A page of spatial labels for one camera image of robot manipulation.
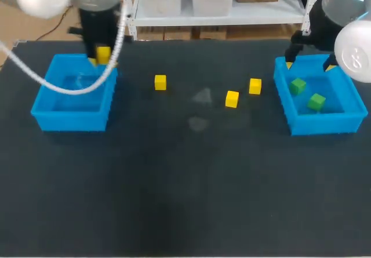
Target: black tabletop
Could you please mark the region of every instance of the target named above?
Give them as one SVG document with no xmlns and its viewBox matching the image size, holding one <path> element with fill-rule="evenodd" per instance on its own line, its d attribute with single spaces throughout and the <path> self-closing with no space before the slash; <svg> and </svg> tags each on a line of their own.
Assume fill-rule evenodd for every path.
<svg viewBox="0 0 371 258">
<path fill-rule="evenodd" d="M 105 133 L 43 133 L 39 85 L 0 73 L 0 256 L 371 255 L 371 120 L 291 137 L 286 41 L 125 44 Z M 79 42 L 14 51 L 43 75 Z M 168 90 L 154 90 L 154 75 Z M 248 95 L 262 78 L 260 96 Z M 357 84 L 371 110 L 371 86 Z M 237 109 L 225 108 L 240 91 Z"/>
</svg>

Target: black cable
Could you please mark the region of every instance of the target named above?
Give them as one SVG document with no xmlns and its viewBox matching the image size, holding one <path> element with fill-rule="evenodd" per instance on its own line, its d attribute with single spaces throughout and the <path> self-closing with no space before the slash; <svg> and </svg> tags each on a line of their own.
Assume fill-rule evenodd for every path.
<svg viewBox="0 0 371 258">
<path fill-rule="evenodd" d="M 40 41 L 42 38 L 46 37 L 47 35 L 51 34 L 52 32 L 56 31 L 58 29 L 58 27 L 62 24 L 62 21 L 64 20 L 64 18 L 66 17 L 66 15 L 68 14 L 68 12 L 72 9 L 72 7 L 68 7 L 68 9 L 63 13 L 63 15 L 61 16 L 58 24 L 53 28 L 51 29 L 49 32 L 41 35 L 40 37 L 38 37 L 35 41 Z"/>
</svg>

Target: blue plastic container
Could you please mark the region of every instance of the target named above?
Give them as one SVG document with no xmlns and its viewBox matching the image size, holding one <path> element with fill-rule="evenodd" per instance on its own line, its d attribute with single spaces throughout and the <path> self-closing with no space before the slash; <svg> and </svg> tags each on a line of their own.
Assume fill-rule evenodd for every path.
<svg viewBox="0 0 371 258">
<path fill-rule="evenodd" d="M 368 114 L 353 81 L 340 67 L 323 71 L 328 57 L 326 54 L 298 56 L 290 70 L 284 57 L 275 61 L 274 81 L 292 135 L 354 133 Z M 296 78 L 307 83 L 305 91 L 297 96 L 289 90 Z M 326 98 L 320 112 L 307 107 L 314 93 Z"/>
<path fill-rule="evenodd" d="M 70 90 L 94 83 L 105 66 L 94 67 L 85 54 L 58 54 L 52 60 L 45 79 Z M 114 94 L 117 69 L 98 89 L 84 95 L 64 95 L 42 86 L 31 114 L 43 131 L 105 131 Z"/>
</svg>

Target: white shelf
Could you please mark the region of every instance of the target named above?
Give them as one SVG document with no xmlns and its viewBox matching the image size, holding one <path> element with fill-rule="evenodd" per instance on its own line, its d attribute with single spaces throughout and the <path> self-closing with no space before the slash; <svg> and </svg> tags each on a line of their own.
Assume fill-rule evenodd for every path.
<svg viewBox="0 0 371 258">
<path fill-rule="evenodd" d="M 237 3 L 233 1 L 229 16 L 194 17 L 192 0 L 182 0 L 179 17 L 146 17 L 140 0 L 134 3 L 134 26 L 216 26 L 247 24 L 302 23 L 305 10 L 299 0 L 269 3 Z"/>
</svg>

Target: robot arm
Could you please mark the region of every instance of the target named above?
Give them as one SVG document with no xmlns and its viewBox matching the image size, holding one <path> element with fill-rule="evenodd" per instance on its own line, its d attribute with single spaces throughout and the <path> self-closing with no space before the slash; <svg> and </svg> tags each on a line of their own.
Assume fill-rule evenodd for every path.
<svg viewBox="0 0 371 258">
<path fill-rule="evenodd" d="M 371 82 L 371 0 L 317 0 L 310 12 L 311 32 L 292 36 L 286 51 L 288 67 L 303 45 L 334 52 L 323 65 L 324 70 L 339 65 L 350 77 Z"/>
<path fill-rule="evenodd" d="M 79 10 L 81 29 L 71 28 L 70 33 L 82 37 L 86 54 L 94 64 L 107 64 L 114 49 L 121 0 L 0 0 L 15 6 L 28 15 L 49 19 L 73 4 Z"/>
<path fill-rule="evenodd" d="M 61 12 L 71 0 L 1 0 L 7 4 L 17 6 L 25 12 L 49 18 Z M 14 61 L 27 75 L 41 85 L 58 93 L 67 95 L 82 95 L 97 89 L 106 81 L 116 66 L 122 43 L 125 37 L 126 21 L 130 17 L 129 7 L 123 7 L 116 12 L 121 0 L 73 0 L 79 8 L 82 29 L 74 28 L 75 34 L 81 34 L 88 51 L 88 58 L 94 63 L 107 65 L 101 76 L 89 87 L 69 90 L 46 81 L 33 72 L 11 50 L 0 41 L 0 50 Z"/>
</svg>

